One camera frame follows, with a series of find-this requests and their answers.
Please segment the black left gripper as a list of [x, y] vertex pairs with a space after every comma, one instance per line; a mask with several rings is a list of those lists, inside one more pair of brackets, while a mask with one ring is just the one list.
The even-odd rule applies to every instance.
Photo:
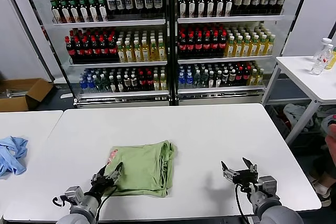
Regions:
[[102, 167], [96, 174], [94, 174], [91, 178], [91, 188], [90, 192], [94, 195], [103, 196], [104, 192], [114, 185], [114, 182], [117, 182], [119, 177], [121, 176], [123, 163], [120, 162], [115, 170], [108, 175], [108, 177], [104, 176], [104, 172], [106, 166]]

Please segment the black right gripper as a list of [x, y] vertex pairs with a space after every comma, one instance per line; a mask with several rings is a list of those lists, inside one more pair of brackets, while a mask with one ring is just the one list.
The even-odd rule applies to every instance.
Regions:
[[248, 186], [250, 183], [256, 184], [258, 179], [257, 164], [253, 164], [249, 159], [242, 158], [244, 164], [247, 166], [245, 170], [234, 171], [229, 169], [226, 164], [221, 161], [223, 176], [227, 180], [232, 180], [234, 184]]

